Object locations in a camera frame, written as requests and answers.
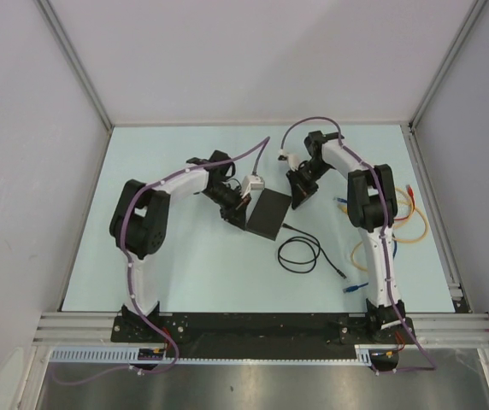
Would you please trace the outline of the black network switch box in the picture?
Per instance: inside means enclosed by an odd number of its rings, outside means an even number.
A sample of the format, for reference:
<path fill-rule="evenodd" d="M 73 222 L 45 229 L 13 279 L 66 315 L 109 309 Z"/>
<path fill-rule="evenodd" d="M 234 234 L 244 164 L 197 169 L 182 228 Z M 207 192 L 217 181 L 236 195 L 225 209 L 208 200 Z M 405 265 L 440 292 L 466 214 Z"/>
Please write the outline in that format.
<path fill-rule="evenodd" d="M 291 202 L 290 196 L 275 190 L 265 189 L 252 210 L 246 230 L 257 236 L 275 241 Z"/>

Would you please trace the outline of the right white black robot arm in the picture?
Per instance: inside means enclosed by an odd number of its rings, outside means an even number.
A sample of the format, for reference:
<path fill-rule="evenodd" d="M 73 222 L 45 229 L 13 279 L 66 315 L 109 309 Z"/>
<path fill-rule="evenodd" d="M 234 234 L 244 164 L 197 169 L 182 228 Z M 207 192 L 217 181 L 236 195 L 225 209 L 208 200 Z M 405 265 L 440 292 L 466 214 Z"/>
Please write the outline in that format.
<path fill-rule="evenodd" d="M 367 262 L 366 334 L 372 341 L 384 343 L 399 327 L 412 337 L 393 265 L 392 228 L 398 204 L 391 168 L 368 164 L 344 144 L 338 132 L 312 132 L 304 145 L 310 155 L 307 161 L 279 150 L 279 159 L 289 166 L 286 176 L 292 208 L 317 192 L 317 180 L 327 171 L 333 169 L 345 177 L 348 218 L 361 236 Z"/>

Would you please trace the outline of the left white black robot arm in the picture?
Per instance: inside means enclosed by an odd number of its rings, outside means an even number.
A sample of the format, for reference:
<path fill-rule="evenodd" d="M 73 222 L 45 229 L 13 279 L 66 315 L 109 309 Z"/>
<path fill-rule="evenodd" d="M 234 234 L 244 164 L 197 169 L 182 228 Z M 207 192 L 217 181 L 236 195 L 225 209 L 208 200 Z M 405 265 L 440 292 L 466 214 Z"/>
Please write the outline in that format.
<path fill-rule="evenodd" d="M 223 221 L 243 230 L 256 177 L 233 188 L 228 181 L 235 171 L 235 160 L 216 150 L 208 159 L 192 157 L 183 169 L 158 182 L 129 179 L 124 184 L 109 223 L 116 248 L 127 258 L 127 299 L 113 325 L 113 342 L 168 342 L 159 316 L 161 275 L 154 259 L 167 236 L 170 208 L 203 194 L 220 208 Z"/>

